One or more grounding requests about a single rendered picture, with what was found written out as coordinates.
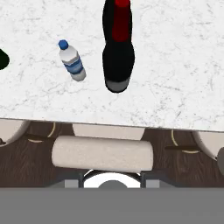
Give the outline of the white round disc black rim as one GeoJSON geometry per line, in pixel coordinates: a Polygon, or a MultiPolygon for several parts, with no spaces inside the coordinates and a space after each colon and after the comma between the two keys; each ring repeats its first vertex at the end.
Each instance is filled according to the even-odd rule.
{"type": "Polygon", "coordinates": [[[138,174],[108,171],[91,171],[83,179],[85,188],[128,189],[139,188],[138,174]]]}

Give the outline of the dark green glass bottle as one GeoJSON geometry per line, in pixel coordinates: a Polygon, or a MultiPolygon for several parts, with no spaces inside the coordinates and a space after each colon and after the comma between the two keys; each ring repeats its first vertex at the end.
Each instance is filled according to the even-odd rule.
{"type": "Polygon", "coordinates": [[[0,49],[0,70],[5,69],[10,63],[10,58],[6,52],[0,49]]]}

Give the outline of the plastic water bottle blue cap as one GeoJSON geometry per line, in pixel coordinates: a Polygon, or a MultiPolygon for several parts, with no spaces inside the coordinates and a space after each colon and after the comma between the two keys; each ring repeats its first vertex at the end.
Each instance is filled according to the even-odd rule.
{"type": "Polygon", "coordinates": [[[83,81],[86,78],[86,71],[78,51],[65,39],[59,41],[59,57],[75,81],[83,81]]]}

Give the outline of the beige cushioned bar stool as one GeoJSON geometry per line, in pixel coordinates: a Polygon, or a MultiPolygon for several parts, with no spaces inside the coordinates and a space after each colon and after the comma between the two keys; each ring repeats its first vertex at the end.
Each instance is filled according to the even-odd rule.
{"type": "Polygon", "coordinates": [[[56,129],[56,123],[54,122],[49,135],[47,137],[42,137],[26,133],[30,124],[30,121],[0,119],[0,147],[12,144],[21,137],[25,137],[32,143],[42,143],[50,138],[56,129]]]}
{"type": "Polygon", "coordinates": [[[74,123],[73,132],[55,140],[55,166],[132,173],[152,170],[153,147],[142,141],[144,128],[74,123]]]}
{"type": "Polygon", "coordinates": [[[193,131],[192,138],[195,145],[178,145],[172,130],[173,146],[166,146],[165,149],[190,154],[204,152],[217,163],[220,173],[224,176],[224,132],[193,131]]]}

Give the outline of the dark glass bottle red neck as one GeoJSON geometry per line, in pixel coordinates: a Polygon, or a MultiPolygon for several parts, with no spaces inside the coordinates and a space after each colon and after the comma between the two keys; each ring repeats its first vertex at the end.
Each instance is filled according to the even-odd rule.
{"type": "Polygon", "coordinates": [[[105,0],[102,28],[105,39],[102,52],[105,85],[109,91],[121,93],[129,85],[135,63],[130,0],[105,0]]]}

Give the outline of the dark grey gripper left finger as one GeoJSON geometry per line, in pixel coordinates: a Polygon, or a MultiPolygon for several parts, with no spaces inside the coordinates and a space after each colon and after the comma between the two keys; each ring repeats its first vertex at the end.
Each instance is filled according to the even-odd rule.
{"type": "Polygon", "coordinates": [[[83,188],[84,176],[82,173],[72,172],[60,174],[49,187],[54,188],[83,188]]]}

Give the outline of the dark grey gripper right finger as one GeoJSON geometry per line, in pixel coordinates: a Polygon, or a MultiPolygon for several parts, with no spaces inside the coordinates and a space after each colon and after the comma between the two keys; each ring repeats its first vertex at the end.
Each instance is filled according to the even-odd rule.
{"type": "Polygon", "coordinates": [[[142,172],[141,173],[141,187],[142,188],[168,188],[178,187],[179,185],[161,172],[142,172]]]}

